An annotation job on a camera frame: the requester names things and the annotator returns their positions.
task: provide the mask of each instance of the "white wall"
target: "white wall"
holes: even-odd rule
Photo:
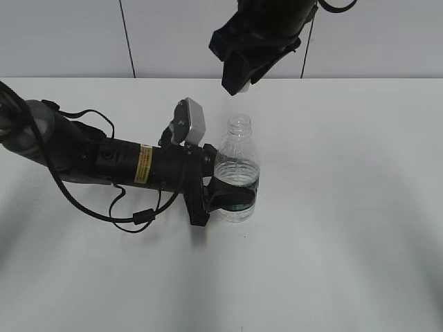
[[[131,77],[118,0],[3,0],[0,76]]]
[[[343,14],[320,10],[306,77],[443,77],[442,15],[441,0],[359,0]]]
[[[208,43],[236,0],[121,1],[137,77],[221,76]],[[305,76],[443,77],[442,13],[440,0],[359,0],[340,15],[320,9]],[[308,30],[270,77],[300,77]],[[2,4],[0,76],[131,77],[119,1]]]

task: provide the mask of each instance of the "bottle label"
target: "bottle label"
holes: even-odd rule
[[[258,185],[259,185],[259,179],[257,179],[255,182],[251,183],[246,188],[248,188],[249,190],[252,190],[255,194],[255,197],[257,197]],[[255,199],[254,199],[254,202],[252,202],[252,204],[229,205],[229,206],[225,206],[223,208],[223,210],[229,211],[229,212],[241,212],[241,211],[245,211],[245,210],[253,207],[254,204],[255,204]]]

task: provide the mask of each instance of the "plastic water bottle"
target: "plastic water bottle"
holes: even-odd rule
[[[239,115],[229,119],[228,134],[215,159],[214,175],[229,185],[257,191],[260,167],[248,116]],[[220,209],[219,213],[227,221],[241,223],[252,215],[254,207],[255,204],[232,205]]]

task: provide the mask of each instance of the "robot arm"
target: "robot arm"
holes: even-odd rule
[[[328,12],[343,8],[318,3]],[[238,0],[238,11],[213,34],[210,50],[224,62],[221,84],[231,94],[257,83],[278,61],[301,45],[305,24],[316,14],[317,0]]]
[[[227,185],[213,176],[217,150],[212,145],[199,147],[206,131],[204,114],[190,98],[177,105],[160,147],[108,138],[101,130],[70,121],[67,116],[78,118],[61,112],[54,102],[24,101],[0,82],[0,142],[7,150],[47,166],[65,197],[89,216],[112,223],[149,225],[183,194],[191,224],[205,226],[210,212],[255,200],[254,191]],[[205,177],[211,177],[207,186]],[[127,185],[174,194],[157,210],[114,219],[78,203],[63,181]]]

